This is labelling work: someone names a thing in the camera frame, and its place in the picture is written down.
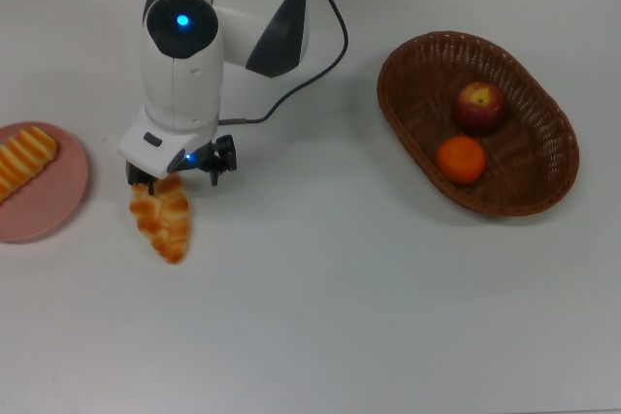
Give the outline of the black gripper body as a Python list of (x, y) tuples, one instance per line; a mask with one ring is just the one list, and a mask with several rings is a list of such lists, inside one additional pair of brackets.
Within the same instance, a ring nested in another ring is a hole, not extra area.
[(193, 152), (186, 152), (182, 149), (170, 162), (167, 172), (200, 170), (205, 173), (219, 174), (219, 155), (217, 145), (209, 142), (200, 146)]

